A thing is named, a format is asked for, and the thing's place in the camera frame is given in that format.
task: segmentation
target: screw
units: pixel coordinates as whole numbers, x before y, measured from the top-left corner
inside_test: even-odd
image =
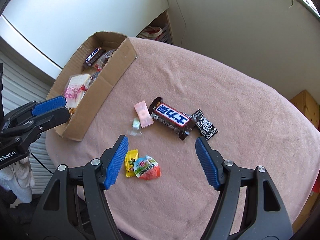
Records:
[[[100,163],[100,160],[99,160],[99,159],[93,159],[93,160],[91,161],[91,164],[94,165],[94,166],[99,165],[99,163]]]
[[[266,168],[263,167],[263,166],[258,166],[258,171],[260,171],[260,172],[265,172],[265,171],[266,171]]]
[[[59,165],[59,167],[58,167],[58,170],[59,171],[64,171],[66,169],[66,165],[64,165],[64,164],[61,164],[61,165]]]
[[[225,164],[226,166],[232,166],[232,165],[233,165],[233,161],[232,161],[232,160],[225,160],[225,161],[224,161],[224,164]]]

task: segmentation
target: pink candy wrapper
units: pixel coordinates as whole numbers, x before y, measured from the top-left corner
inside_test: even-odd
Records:
[[[151,115],[149,114],[145,101],[135,104],[134,109],[136,109],[142,128],[145,128],[154,123]]]

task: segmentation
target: blue gripper pad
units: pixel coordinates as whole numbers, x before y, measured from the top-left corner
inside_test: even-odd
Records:
[[[196,154],[201,163],[204,174],[207,177],[209,185],[214,187],[215,190],[218,190],[221,185],[218,180],[218,169],[214,165],[209,153],[199,138],[196,140]]]
[[[31,113],[33,116],[41,115],[60,106],[65,106],[66,103],[67,101],[63,96],[58,96],[37,104]]]
[[[128,149],[129,141],[127,137],[124,137],[106,170],[106,180],[103,182],[105,189],[109,189],[111,185],[115,184]]]

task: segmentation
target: pink fabric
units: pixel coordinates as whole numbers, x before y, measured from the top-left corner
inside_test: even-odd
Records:
[[[82,142],[46,135],[56,166],[81,166],[113,146],[136,117],[134,104],[158,96],[179,111],[200,108],[219,130],[209,144],[238,166],[266,167],[291,222],[300,213],[319,172],[320,136],[285,98],[267,85],[213,59],[179,47],[131,38],[139,57],[124,73]],[[208,185],[195,153],[195,130],[184,141],[159,122],[129,137],[129,148],[150,155],[161,177],[126,178],[124,167],[106,194],[118,227],[138,240],[200,239],[218,193]],[[234,221],[241,223],[244,194]]]

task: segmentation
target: white cloth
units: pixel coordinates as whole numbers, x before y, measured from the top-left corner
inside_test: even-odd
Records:
[[[0,170],[0,185],[5,190],[12,190],[23,203],[31,202],[31,187],[36,184],[29,157],[30,155]]]

